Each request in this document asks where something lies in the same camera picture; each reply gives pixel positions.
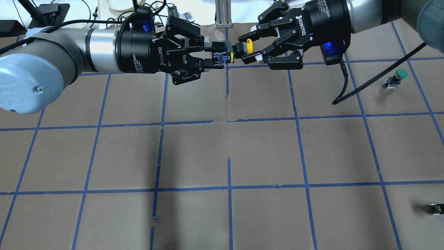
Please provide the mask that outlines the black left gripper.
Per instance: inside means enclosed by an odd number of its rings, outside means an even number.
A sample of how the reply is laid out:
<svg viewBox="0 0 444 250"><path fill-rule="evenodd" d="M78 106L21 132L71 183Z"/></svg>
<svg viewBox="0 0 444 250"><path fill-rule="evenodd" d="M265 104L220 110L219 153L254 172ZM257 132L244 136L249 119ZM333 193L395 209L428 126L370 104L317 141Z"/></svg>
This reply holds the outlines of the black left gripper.
<svg viewBox="0 0 444 250"><path fill-rule="evenodd" d="M224 69L218 59L187 57L192 52L232 53L230 41L212 41L197 25L169 16L160 33L118 31L116 61L124 73L170 73L174 85L201 78L203 72Z"/></svg>

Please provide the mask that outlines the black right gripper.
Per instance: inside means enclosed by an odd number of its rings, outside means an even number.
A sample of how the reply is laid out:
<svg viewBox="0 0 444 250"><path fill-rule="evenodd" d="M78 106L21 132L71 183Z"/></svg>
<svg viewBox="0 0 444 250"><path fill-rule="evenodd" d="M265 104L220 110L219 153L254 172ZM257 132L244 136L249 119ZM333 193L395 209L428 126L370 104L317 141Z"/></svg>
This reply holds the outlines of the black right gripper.
<svg viewBox="0 0 444 250"><path fill-rule="evenodd" d="M303 51L329 42L350 43L352 21L346 0L309 0L292 6L286 0L275 1L258 16L256 30L238 37L247 52L242 55L246 65L266 64L271 70L303 68ZM251 49L253 41L280 36L263 49Z"/></svg>

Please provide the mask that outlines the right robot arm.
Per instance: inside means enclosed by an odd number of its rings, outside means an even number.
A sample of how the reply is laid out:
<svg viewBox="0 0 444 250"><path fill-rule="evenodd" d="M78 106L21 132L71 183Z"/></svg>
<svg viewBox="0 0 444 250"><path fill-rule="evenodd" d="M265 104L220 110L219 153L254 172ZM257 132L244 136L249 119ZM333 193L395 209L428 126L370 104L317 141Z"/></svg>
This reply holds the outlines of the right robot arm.
<svg viewBox="0 0 444 250"><path fill-rule="evenodd" d="M403 19L424 43L443 51L442 0L276 0L239 36L235 56L271 70L303 68L303 54L319 46L327 64L339 62L352 34Z"/></svg>

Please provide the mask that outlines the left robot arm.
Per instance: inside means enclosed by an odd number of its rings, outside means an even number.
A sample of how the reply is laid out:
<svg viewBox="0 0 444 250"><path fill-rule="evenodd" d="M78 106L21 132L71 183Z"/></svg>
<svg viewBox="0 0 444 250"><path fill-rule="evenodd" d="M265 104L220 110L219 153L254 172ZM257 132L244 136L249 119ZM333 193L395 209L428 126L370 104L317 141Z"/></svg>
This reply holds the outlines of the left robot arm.
<svg viewBox="0 0 444 250"><path fill-rule="evenodd" d="M164 72L183 84L234 58L230 41L212 41L197 25L174 16L159 33L151 16L136 13L119 30L46 27L1 49L1 108L37 113L84 72Z"/></svg>

